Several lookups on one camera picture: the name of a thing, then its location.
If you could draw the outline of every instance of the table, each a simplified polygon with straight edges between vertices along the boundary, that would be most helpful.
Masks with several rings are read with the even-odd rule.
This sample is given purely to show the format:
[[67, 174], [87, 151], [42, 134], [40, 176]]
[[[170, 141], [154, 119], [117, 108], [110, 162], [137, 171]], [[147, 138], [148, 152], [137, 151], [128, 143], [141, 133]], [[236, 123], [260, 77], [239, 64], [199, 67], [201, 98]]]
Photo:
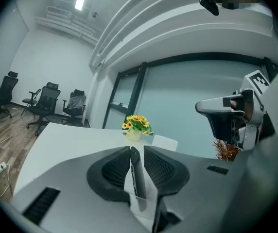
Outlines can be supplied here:
[[[74, 127], [69, 125], [49, 123], [32, 146], [17, 179], [14, 195], [35, 178], [63, 161], [96, 153], [106, 149], [123, 146], [133, 146], [139, 152], [143, 164], [143, 146], [150, 145], [141, 140], [133, 142], [122, 134], [122, 130], [103, 130]], [[131, 211], [136, 218], [151, 230], [154, 218], [154, 202], [156, 206], [157, 189], [150, 176], [143, 168], [147, 199], [150, 202], [147, 216], [137, 214], [136, 203], [131, 203]], [[134, 194], [131, 171], [126, 175], [124, 190]]]

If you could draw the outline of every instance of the vase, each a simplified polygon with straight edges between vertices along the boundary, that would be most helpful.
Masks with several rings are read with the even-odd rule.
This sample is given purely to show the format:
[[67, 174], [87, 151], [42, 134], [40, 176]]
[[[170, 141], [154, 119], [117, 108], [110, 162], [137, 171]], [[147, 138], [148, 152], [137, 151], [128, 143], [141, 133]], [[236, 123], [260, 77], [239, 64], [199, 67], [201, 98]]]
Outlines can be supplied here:
[[128, 140], [139, 142], [141, 140], [142, 132], [140, 130], [133, 130], [131, 129], [127, 134]]

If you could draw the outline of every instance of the white chair back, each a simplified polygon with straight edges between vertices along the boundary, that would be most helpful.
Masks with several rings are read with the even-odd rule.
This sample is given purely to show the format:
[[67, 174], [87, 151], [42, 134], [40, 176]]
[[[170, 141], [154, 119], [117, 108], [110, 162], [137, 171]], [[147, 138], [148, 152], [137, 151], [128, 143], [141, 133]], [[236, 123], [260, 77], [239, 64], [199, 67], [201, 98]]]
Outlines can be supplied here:
[[172, 140], [170, 138], [163, 137], [161, 135], [156, 134], [154, 136], [152, 146], [176, 152], [177, 147], [178, 147], [178, 142], [175, 140]]

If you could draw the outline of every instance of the white power cord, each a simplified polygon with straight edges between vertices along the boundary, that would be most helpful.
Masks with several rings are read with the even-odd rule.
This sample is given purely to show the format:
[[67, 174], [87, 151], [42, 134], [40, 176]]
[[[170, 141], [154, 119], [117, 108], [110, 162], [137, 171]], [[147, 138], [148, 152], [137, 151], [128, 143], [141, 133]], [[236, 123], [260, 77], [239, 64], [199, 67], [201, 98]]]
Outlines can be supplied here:
[[13, 191], [12, 191], [12, 187], [11, 187], [11, 184], [9, 183], [9, 169], [10, 169], [10, 165], [9, 164], [6, 164], [8, 166], [8, 171], [6, 172], [6, 170], [2, 167], [2, 169], [7, 173], [7, 181], [8, 181], [8, 186], [6, 187], [5, 191], [0, 195], [0, 198], [3, 197], [3, 195], [5, 194], [5, 192], [8, 190], [8, 188], [11, 188], [11, 193], [13, 194]]
[[[23, 125], [19, 130], [21, 130], [24, 126], [26, 126], [29, 122], [27, 122], [25, 125]], [[15, 133], [13, 133], [10, 137], [6, 138], [5, 140], [1, 141], [0, 144], [2, 144], [4, 141], [8, 140], [9, 138], [11, 138], [14, 134], [16, 134], [19, 130], [16, 130]]]

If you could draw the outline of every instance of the potted flower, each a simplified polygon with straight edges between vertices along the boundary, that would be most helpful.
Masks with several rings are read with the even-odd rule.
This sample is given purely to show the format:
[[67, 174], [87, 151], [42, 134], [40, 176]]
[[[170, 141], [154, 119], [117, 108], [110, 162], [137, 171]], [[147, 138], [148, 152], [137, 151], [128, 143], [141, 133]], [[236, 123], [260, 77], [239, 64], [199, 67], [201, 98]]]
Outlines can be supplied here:
[[127, 122], [123, 123], [123, 129], [128, 129], [127, 138], [129, 140], [139, 142], [141, 139], [141, 133], [143, 135], [152, 135], [151, 125], [147, 122], [147, 119], [143, 116], [128, 116]]

